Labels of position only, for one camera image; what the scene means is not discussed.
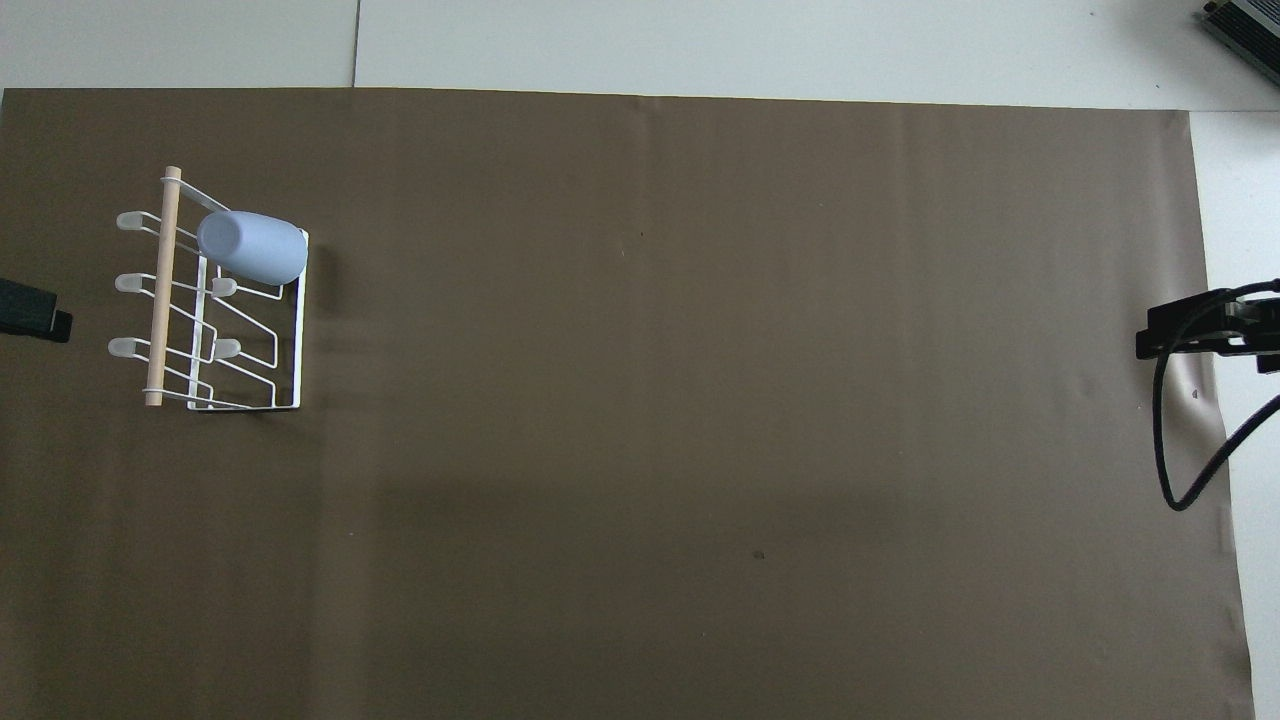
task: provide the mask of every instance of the light blue cup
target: light blue cup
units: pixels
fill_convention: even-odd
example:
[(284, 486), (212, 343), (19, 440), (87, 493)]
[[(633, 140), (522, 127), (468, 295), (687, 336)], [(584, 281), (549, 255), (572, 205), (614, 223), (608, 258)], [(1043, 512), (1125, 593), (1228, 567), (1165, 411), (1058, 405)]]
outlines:
[(302, 231), (275, 218), (227, 210), (196, 228), (200, 252), (232, 273), (266, 284), (293, 282), (307, 266)]

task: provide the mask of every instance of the black cable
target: black cable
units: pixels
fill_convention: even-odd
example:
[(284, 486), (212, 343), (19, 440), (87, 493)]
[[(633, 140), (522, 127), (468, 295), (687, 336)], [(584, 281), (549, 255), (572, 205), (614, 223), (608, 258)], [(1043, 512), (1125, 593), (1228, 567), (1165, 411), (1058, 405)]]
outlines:
[(1233, 302), (1238, 297), (1245, 295), (1253, 295), (1254, 292), (1280, 292), (1280, 278), (1261, 282), (1249, 283), (1233, 290), (1222, 291), (1213, 297), (1202, 302), (1198, 307), (1192, 310), (1187, 318), (1183, 320), (1178, 329), (1174, 332), (1172, 337), (1165, 343), (1165, 347), (1160, 351), (1160, 359), (1156, 360), (1156, 377), (1152, 380), (1152, 397), (1151, 397), (1151, 434), (1156, 445), (1156, 471), (1160, 474), (1160, 492), (1165, 496), (1165, 502), (1170, 507), (1181, 512), (1196, 502), (1199, 493), (1204, 491), (1204, 486), (1208, 484), (1210, 479), (1222, 468), (1226, 459), (1231, 456), (1240, 443), (1244, 442), (1253, 430), (1258, 429), (1258, 425), (1265, 423), (1268, 418), (1280, 411), (1280, 395), (1272, 397), (1266, 405), (1258, 409), (1257, 413), (1249, 416), (1239, 428), (1231, 433), (1231, 437), (1226, 438), (1226, 442), (1217, 448), (1217, 452), (1210, 457), (1204, 469), (1199, 471), (1196, 480), (1188, 488), (1187, 493), (1181, 498), (1174, 497), (1174, 491), (1169, 487), (1169, 470), (1165, 468), (1165, 420), (1164, 420), (1164, 389), (1165, 389), (1165, 370), (1169, 366), (1169, 357), (1174, 354), (1178, 343), (1181, 342), (1183, 336), (1187, 331), (1212, 310)]

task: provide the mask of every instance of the brown paper backdrop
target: brown paper backdrop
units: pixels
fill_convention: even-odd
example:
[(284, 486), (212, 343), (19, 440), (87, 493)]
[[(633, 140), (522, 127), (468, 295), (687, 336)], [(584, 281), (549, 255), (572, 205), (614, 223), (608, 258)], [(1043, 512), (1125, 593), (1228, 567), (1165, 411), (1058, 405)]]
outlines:
[[(303, 409), (106, 341), (166, 164), (312, 233)], [(1160, 500), (1184, 113), (393, 90), (5, 92), (0, 710), (1226, 717), (1228, 487)], [(1174, 466), (1221, 439), (1170, 382)]]

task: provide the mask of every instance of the wire frame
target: wire frame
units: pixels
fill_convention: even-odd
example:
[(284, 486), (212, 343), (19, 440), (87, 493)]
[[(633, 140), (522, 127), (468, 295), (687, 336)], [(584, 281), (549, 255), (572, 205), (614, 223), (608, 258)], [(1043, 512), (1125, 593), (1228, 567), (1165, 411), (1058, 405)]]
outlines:
[[(255, 288), (236, 278), (198, 249), (177, 242), (178, 234), (196, 237), (177, 224), (182, 197), (207, 211), (230, 208), (184, 182), (179, 168), (168, 168), (161, 183), (165, 193), (159, 217), (131, 211), (116, 218), (120, 229), (145, 232), (159, 240), (155, 274), (125, 273), (115, 279), (118, 291), (151, 299), (151, 338), (118, 337), (108, 345), (108, 351), (116, 357), (147, 363), (147, 383), (142, 388), (147, 405), (170, 398), (183, 400), (188, 410), (198, 413), (298, 409), (302, 405), (306, 268), (296, 281), (280, 286)], [(157, 223), (159, 229), (148, 227), (147, 220)], [(302, 238), (310, 246), (306, 231)], [(189, 282), (173, 277), (174, 251), (179, 249), (196, 255), (195, 277), (183, 278)], [(189, 324), (189, 351), (169, 346), (170, 319)], [(233, 332), (236, 337), (228, 334), (228, 324), (238, 327)], [(247, 346), (262, 350), (250, 352)], [(186, 369), (170, 366), (170, 360), (184, 361)], [(166, 377), (186, 380), (186, 392), (166, 388)], [(234, 386), (230, 392), (234, 397), (221, 387), (225, 384)]]

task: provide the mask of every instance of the wooden dowel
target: wooden dowel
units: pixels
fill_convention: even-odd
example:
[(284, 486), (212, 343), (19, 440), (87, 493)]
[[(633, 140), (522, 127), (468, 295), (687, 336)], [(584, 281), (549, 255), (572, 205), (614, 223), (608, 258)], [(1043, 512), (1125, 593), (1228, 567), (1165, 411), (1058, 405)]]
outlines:
[[(166, 178), (182, 179), (182, 168), (164, 169)], [(159, 406), (164, 393), (165, 348), (169, 345), (169, 300), (173, 295), (173, 254), (178, 241), (178, 201), (182, 186), (164, 182), (164, 200), (160, 205), (160, 246), (156, 251), (156, 299), (151, 305), (151, 354), (147, 359), (146, 404)]]

